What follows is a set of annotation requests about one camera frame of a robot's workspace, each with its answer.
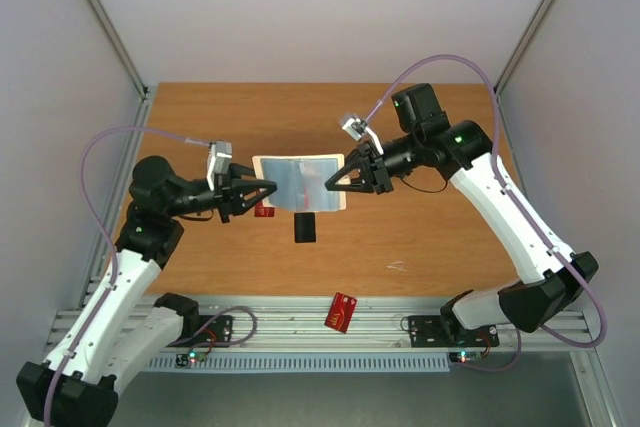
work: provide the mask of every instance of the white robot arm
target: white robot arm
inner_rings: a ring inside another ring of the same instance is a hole
[[[497,177],[487,135],[468,120],[451,126],[431,85],[404,89],[394,94],[392,101],[407,135],[381,148],[378,142],[360,143],[346,157],[345,166],[326,182],[327,189],[382,194],[393,190],[393,177],[403,178],[419,166],[436,168],[482,214],[507,250],[518,276],[507,285],[464,292],[445,304],[440,321],[446,337],[455,343],[465,331],[489,324],[512,323],[525,332],[538,329],[582,291],[558,256],[568,259],[587,282],[597,271],[597,262],[589,252],[574,253],[551,231],[509,177],[499,157],[497,172],[501,178]],[[356,139],[368,132],[366,122],[353,115],[343,119],[343,128]],[[349,185],[339,182],[344,177],[351,178]],[[525,215],[542,229],[551,248]]]
[[[49,396],[51,425],[105,427],[135,375],[171,342],[197,332],[198,303],[169,293],[156,301],[145,321],[119,338],[182,237],[184,229],[173,217],[215,209],[226,223],[276,190],[273,182],[248,178],[255,177],[253,170],[230,164],[230,144],[219,144],[211,146],[206,179],[178,177],[163,157],[137,163],[129,188],[133,201],[115,243],[117,268],[112,261],[68,335],[45,361],[27,362],[18,374],[31,417],[44,419]]]

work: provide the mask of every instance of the cable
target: cable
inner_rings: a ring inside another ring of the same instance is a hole
[[[444,192],[444,190],[449,186],[449,181],[445,179],[444,186],[441,189],[439,189],[439,190],[423,190],[423,189],[419,189],[417,187],[414,187],[409,182],[407,182],[404,179],[401,179],[400,177],[398,177],[398,179],[400,179],[400,182],[402,182],[404,185],[406,185],[410,189],[417,190],[418,192],[423,192],[425,194],[439,194],[440,192]]]
[[[513,354],[513,357],[511,357],[511,360],[502,367],[496,367],[496,368],[480,367],[479,365],[473,365],[473,364],[462,363],[462,362],[455,362],[455,363],[452,363],[451,365],[459,365],[460,367],[465,367],[471,370],[477,370],[478,372],[489,372],[489,373],[506,372],[507,370],[510,370],[513,367],[515,367],[515,365],[520,361],[520,357],[522,355],[522,335],[520,334],[520,331],[518,329],[516,329],[516,337],[518,338],[518,346],[516,348],[516,351]]]
[[[202,217],[201,214],[196,214],[195,217],[192,215],[179,215],[178,217],[182,220],[188,220],[189,222],[209,222],[211,219],[213,219],[213,216],[213,209],[211,209],[211,213],[207,217]]]
[[[205,334],[209,334],[211,336],[211,342],[209,342],[209,350],[207,350],[207,352],[204,354],[204,358],[206,359],[207,356],[211,353],[211,351],[213,350],[213,344],[216,343],[216,334],[214,334],[213,332],[211,332],[209,329],[205,329],[203,330],[203,332]]]
[[[489,337],[487,337],[481,330],[476,330],[476,335],[484,340],[485,344],[487,344],[484,352],[482,353],[482,358],[484,359],[491,353],[491,341],[489,340]]]
[[[171,342],[168,345],[168,347],[176,347],[180,344],[184,344],[185,342],[189,342],[190,340],[194,339],[195,337],[200,335],[202,332],[204,332],[207,329],[207,327],[209,327],[213,322],[215,322],[221,315],[228,314],[229,312],[244,312],[245,314],[249,315],[249,317],[251,317],[251,323],[252,323],[251,330],[247,335],[245,335],[243,338],[239,340],[231,340],[229,342],[216,342],[216,345],[220,347],[231,347],[232,345],[243,344],[244,342],[246,342],[256,334],[256,332],[258,331],[258,318],[249,307],[238,305],[236,307],[229,307],[228,309],[221,310],[214,316],[207,319],[207,321],[198,330],[196,330],[196,332],[191,337],[185,337],[183,339],[178,339],[175,342]]]
[[[402,327],[402,323],[403,323],[405,320],[407,320],[407,321],[408,321],[408,320],[409,320],[409,317],[403,317],[403,318],[401,318],[401,319],[400,319],[400,330],[402,330],[402,331],[404,331],[404,332],[411,332],[409,329],[405,329],[404,327]]]
[[[87,186],[84,179],[84,169],[85,169],[85,162],[93,146],[97,144],[99,141],[101,141],[102,139],[104,139],[105,137],[108,137],[110,135],[117,134],[120,132],[146,132],[150,134],[162,135],[164,137],[168,137],[174,140],[179,140],[187,144],[202,145],[205,147],[209,147],[209,145],[211,145],[211,142],[208,142],[208,141],[191,139],[189,137],[185,137],[182,135],[172,134],[170,132],[165,132],[163,130],[158,130],[158,129],[152,129],[149,127],[137,127],[137,126],[131,125],[131,126],[123,126],[123,127],[114,127],[112,129],[104,130],[99,134],[97,134],[96,136],[94,136],[89,141],[89,143],[85,146],[84,150],[82,151],[82,155],[80,156],[80,162],[78,164],[78,181],[80,184],[80,193],[82,194],[82,199],[84,200],[85,204],[89,208],[91,217],[93,217],[93,220],[96,222],[96,225],[98,226],[98,231],[100,232],[100,235],[102,236],[102,238],[107,243],[107,246],[109,247],[109,251],[111,253],[111,278],[109,279],[109,284],[111,286],[115,285],[116,280],[118,279],[118,272],[119,272],[118,254],[116,251],[116,247],[113,244],[113,241],[111,240],[111,236],[109,235],[109,232],[107,232],[107,228],[102,223],[100,216],[98,215],[95,208],[93,207],[93,204],[89,200],[89,194],[87,192]],[[98,312],[100,312],[100,309],[106,302],[110,292],[111,292],[111,289],[105,289],[104,292],[102,292],[95,306],[93,307],[91,312],[89,312],[89,315],[87,316],[86,320],[80,326],[80,329],[78,329],[78,333],[76,334],[75,338],[69,344],[69,348],[67,349],[68,353],[66,353],[62,357],[62,360],[60,361],[60,365],[58,366],[58,368],[53,374],[53,377],[51,378],[51,383],[49,384],[49,388],[47,389],[47,395],[45,397],[44,410],[43,410],[43,419],[44,419],[45,427],[51,427],[51,408],[53,406],[53,396],[54,396],[56,387],[58,385],[58,382],[60,382],[60,377],[62,377],[62,373],[64,372],[64,369],[67,367],[67,364],[69,363],[71,354],[75,351],[75,349],[78,347],[78,345],[82,341],[82,337],[84,336],[84,334],[87,332],[87,330],[89,330],[91,323],[98,315]]]
[[[578,282],[580,287],[582,287],[582,289],[585,291],[587,296],[591,299],[591,302],[593,302],[593,305],[596,308],[596,311],[598,312],[598,317],[600,318],[600,332],[598,333],[598,336],[590,342],[577,342],[575,340],[569,339],[563,336],[562,334],[556,332],[555,330],[552,330],[551,328],[547,327],[546,325],[543,325],[540,328],[545,332],[547,332],[548,334],[555,337],[556,339],[561,340],[562,342],[565,342],[566,344],[569,344],[573,347],[587,349],[587,348],[592,348],[600,345],[602,341],[605,339],[607,335],[607,330],[608,330],[608,321],[604,311],[604,306],[602,305],[600,300],[598,300],[598,298],[596,297],[596,294],[591,288],[591,286],[589,285],[589,283],[586,280],[584,280],[584,278],[575,269],[575,267],[571,265],[571,262],[565,259],[562,254],[555,251],[555,249],[553,248],[554,247],[553,242],[551,242],[549,237],[547,237],[544,231],[533,219],[531,214],[527,211],[526,207],[522,204],[522,202],[520,202],[520,200],[516,197],[516,195],[511,191],[511,189],[507,185],[506,180],[504,180],[502,174],[500,173],[500,170],[498,168],[498,149],[500,145],[500,128],[501,128],[500,105],[498,102],[498,97],[496,96],[496,93],[493,90],[491,81],[489,80],[489,77],[487,77],[487,74],[485,74],[477,64],[475,64],[474,62],[468,59],[465,59],[464,57],[460,57],[459,55],[454,55],[454,54],[433,55],[431,57],[426,57],[422,60],[419,60],[418,62],[413,64],[411,67],[409,67],[407,70],[405,70],[402,74],[400,74],[400,76],[389,86],[389,88],[382,95],[382,97],[380,97],[380,99],[376,102],[376,105],[373,107],[373,109],[367,116],[366,118],[367,123],[370,123],[371,119],[378,112],[380,107],[382,107],[384,102],[395,91],[396,87],[409,74],[414,72],[419,67],[425,64],[428,64],[430,62],[435,62],[436,60],[452,60],[454,62],[462,63],[467,67],[471,68],[482,79],[482,82],[484,83],[489,93],[489,97],[491,98],[491,106],[493,110],[493,146],[491,148],[491,170],[493,171],[495,178],[498,180],[500,187],[505,191],[509,199],[511,199],[511,201],[514,203],[514,205],[517,207],[517,209],[520,211],[523,217],[527,220],[531,228],[535,231],[535,233],[538,235],[540,240],[542,240],[542,243],[547,247],[547,249],[549,249],[550,252],[553,253],[553,256],[562,264],[562,266],[566,268],[567,271],[576,279],[576,282]]]

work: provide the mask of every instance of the clear plastic bag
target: clear plastic bag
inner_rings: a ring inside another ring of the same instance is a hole
[[[344,192],[329,192],[324,183],[344,165],[344,155],[305,157],[256,156],[256,177],[278,186],[265,201],[291,212],[335,212],[346,208]]]

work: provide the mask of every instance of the gray wall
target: gray wall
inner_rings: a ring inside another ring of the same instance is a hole
[[[84,0],[0,0],[0,425],[18,425],[15,376],[41,360],[57,309],[73,306],[95,229],[76,164],[90,136],[131,121],[133,88]],[[98,205],[122,139],[90,160]]]
[[[500,74],[539,0],[102,0],[149,84],[391,82],[453,51]],[[477,82],[442,62],[415,79]]]
[[[533,204],[600,262],[611,327],[598,352],[625,425],[640,418],[638,2],[559,0],[503,94]]]

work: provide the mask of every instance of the red box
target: red box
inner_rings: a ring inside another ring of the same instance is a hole
[[[357,299],[337,293],[333,297],[333,303],[331,304],[331,309],[329,309],[327,320],[324,321],[324,325],[346,334],[357,303]]]
[[[265,207],[262,201],[256,204],[254,209],[254,217],[275,217],[276,209],[274,207]]]

